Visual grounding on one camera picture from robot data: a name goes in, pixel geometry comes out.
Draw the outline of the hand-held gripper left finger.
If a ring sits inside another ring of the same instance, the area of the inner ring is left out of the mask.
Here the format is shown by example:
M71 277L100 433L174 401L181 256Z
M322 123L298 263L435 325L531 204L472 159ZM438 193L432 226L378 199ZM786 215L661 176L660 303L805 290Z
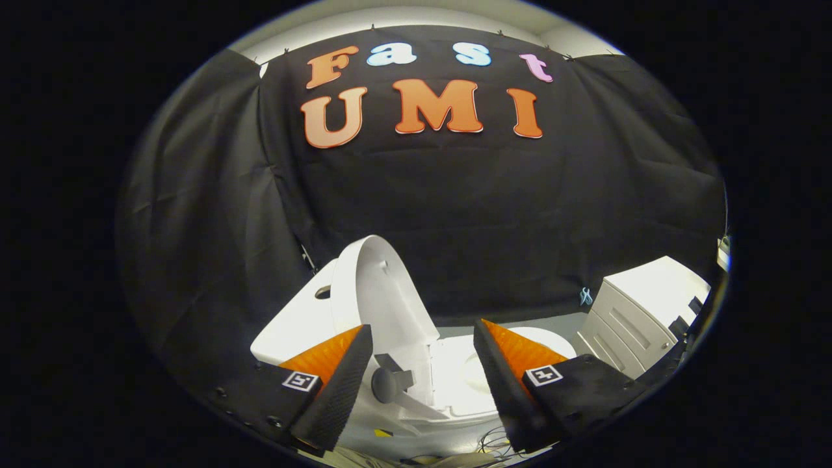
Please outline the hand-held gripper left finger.
M281 448L335 450L372 357L372 327L356 326L278 365L255 364L214 389L214 406Z

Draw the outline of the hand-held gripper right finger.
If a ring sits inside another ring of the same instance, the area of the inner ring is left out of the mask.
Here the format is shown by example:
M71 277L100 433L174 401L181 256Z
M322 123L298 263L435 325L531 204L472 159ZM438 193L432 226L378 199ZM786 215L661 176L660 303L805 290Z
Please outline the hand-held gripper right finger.
M473 344L512 449L532 452L599 430L647 386L601 359L566 358L489 320Z

